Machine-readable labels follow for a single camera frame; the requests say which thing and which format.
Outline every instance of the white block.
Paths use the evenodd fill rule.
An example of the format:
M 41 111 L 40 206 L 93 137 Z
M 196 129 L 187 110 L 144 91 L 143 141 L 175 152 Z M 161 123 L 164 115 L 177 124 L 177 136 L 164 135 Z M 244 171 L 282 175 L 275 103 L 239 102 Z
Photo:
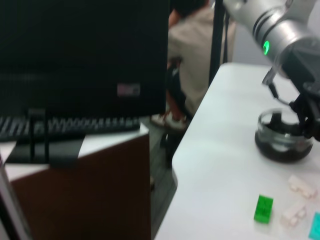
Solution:
M 303 202 L 297 202 L 282 214 L 280 222 L 285 227 L 295 227 L 306 215 L 306 205 Z
M 292 191 L 299 191 L 306 199 L 315 198 L 318 194 L 318 191 L 315 188 L 295 175 L 292 175 L 288 182 Z

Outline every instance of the dark liquid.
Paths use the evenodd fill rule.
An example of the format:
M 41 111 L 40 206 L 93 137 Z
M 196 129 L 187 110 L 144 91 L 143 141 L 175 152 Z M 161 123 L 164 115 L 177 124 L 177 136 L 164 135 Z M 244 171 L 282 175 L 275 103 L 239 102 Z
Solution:
M 279 152 L 279 151 L 275 150 L 271 146 L 271 144 L 269 144 L 268 142 L 262 142 L 259 139 L 257 133 L 255 133 L 254 139 L 255 139 L 255 144 L 257 145 L 260 152 L 265 157 L 267 157 L 268 159 L 277 161 L 277 162 L 281 162 L 281 163 L 292 163 L 292 162 L 297 162 L 297 161 L 303 159 L 304 157 L 306 157 L 310 153 L 312 146 L 313 146 L 311 144 L 304 151 L 296 151 L 294 149 L 290 149 L 285 152 Z

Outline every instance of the glass bowl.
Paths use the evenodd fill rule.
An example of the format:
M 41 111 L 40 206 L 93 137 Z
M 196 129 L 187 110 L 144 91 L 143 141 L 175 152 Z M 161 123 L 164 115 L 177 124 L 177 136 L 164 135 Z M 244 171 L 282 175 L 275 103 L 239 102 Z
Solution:
M 300 132 L 298 116 L 293 111 L 272 109 L 259 116 L 255 143 L 271 160 L 296 162 L 306 157 L 313 146 L 313 140 Z

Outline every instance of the black monitor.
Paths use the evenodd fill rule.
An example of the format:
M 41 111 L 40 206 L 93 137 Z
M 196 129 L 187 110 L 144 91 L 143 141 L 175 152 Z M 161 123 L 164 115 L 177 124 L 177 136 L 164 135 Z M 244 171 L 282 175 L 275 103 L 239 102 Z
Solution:
M 0 1 L 0 115 L 165 111 L 169 1 Z

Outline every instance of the black keyboard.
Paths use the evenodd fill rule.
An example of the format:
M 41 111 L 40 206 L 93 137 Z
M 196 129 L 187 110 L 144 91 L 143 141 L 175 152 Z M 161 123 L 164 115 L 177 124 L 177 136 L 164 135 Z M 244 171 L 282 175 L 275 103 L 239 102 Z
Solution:
M 0 142 L 29 142 L 30 123 L 26 118 L 0 117 Z M 48 139 L 62 141 L 85 135 L 134 131 L 140 129 L 138 118 L 52 118 L 48 120 Z M 35 121 L 34 141 L 44 141 L 44 123 Z

